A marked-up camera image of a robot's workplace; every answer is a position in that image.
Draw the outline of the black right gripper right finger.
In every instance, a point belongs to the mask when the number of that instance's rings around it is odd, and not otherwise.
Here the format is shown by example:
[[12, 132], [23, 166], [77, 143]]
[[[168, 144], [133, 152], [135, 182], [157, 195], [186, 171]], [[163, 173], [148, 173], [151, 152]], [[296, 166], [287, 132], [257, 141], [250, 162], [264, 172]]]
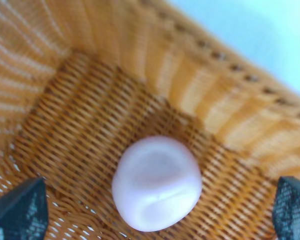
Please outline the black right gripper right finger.
[[300, 240], [300, 180], [281, 176], [272, 211], [272, 222], [279, 240]]

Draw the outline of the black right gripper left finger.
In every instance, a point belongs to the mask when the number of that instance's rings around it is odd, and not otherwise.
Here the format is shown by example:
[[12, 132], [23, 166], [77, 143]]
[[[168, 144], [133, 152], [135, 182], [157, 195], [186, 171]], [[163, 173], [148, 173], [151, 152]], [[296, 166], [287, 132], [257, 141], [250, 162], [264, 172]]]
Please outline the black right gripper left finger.
[[43, 178], [30, 178], [0, 197], [0, 240], [43, 240], [48, 225]]

